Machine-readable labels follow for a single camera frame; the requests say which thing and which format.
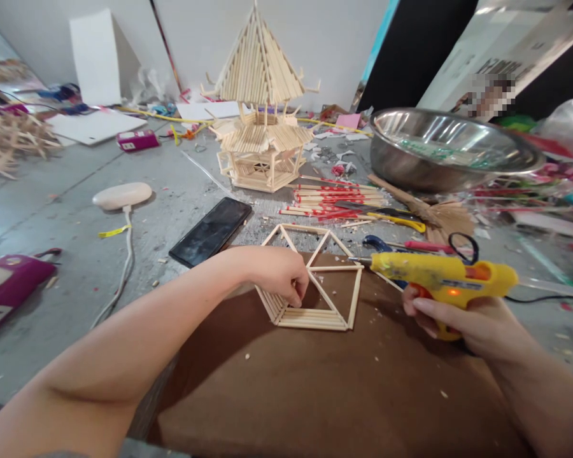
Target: popsicle stick frame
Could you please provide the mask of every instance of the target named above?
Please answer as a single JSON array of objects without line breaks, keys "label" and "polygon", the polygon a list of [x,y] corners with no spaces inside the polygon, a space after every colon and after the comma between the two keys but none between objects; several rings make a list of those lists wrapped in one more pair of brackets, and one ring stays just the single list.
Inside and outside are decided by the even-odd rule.
[{"label": "popsicle stick frame", "polygon": [[[360,289],[361,275],[364,266],[359,263],[352,263],[351,265],[344,266],[312,266],[314,260],[318,256],[318,253],[320,253],[320,251],[323,249],[323,246],[329,239],[332,239],[337,244],[337,246],[341,248],[344,254],[353,256],[350,250],[329,229],[291,224],[279,224],[267,236],[261,245],[267,245],[270,240],[272,240],[272,238],[277,235],[278,232],[280,232],[289,248],[297,253],[297,248],[291,240],[287,230],[307,232],[323,236],[318,246],[314,250],[312,257],[306,264],[306,269],[308,270],[310,281],[314,284],[314,286],[316,286],[321,297],[325,300],[325,302],[327,302],[330,310],[294,309],[289,307],[288,303],[282,299],[282,297],[275,294],[270,294],[258,286],[255,286],[270,320],[275,325],[281,326],[283,328],[303,328],[327,331],[348,331],[353,329],[355,325],[355,316],[357,314],[358,292]],[[347,318],[344,318],[339,313],[331,297],[323,289],[323,286],[315,276],[315,273],[317,272],[336,271],[349,271],[353,272],[355,275],[355,285],[353,288],[352,299],[350,301],[350,312]]]}]

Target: white computer mouse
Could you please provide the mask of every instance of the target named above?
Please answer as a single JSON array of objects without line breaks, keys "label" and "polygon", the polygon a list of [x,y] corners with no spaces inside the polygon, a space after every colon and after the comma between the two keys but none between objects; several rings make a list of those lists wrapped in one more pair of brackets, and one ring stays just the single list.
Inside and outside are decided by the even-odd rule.
[{"label": "white computer mouse", "polygon": [[146,183],[120,184],[94,195],[93,203],[104,210],[119,210],[144,202],[152,194],[153,190]]}]

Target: pink paper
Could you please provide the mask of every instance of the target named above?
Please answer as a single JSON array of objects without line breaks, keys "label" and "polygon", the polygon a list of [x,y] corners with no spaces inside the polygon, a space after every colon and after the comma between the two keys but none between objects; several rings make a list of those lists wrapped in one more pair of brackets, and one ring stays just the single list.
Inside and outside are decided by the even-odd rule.
[{"label": "pink paper", "polygon": [[350,128],[358,128],[358,122],[361,119],[360,113],[355,114],[340,114],[337,117],[337,126],[344,126]]}]

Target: black phone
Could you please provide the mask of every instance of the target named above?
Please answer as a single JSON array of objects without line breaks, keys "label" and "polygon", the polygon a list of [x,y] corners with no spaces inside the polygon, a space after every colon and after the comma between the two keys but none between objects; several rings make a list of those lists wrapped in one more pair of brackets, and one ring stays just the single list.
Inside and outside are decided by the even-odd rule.
[{"label": "black phone", "polygon": [[221,250],[253,208],[225,197],[172,247],[169,255],[187,267],[195,267]]}]

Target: brown cardboard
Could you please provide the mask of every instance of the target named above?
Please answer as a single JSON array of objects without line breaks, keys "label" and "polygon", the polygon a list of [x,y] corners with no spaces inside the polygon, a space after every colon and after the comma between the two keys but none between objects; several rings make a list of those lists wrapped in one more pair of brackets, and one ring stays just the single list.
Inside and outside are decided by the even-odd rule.
[{"label": "brown cardboard", "polygon": [[[347,299],[349,275],[323,285]],[[314,289],[304,307],[322,307]],[[277,328],[254,289],[225,300],[182,347],[160,404],[159,442],[194,455],[531,455],[485,363],[428,337],[367,271],[353,331]]]}]

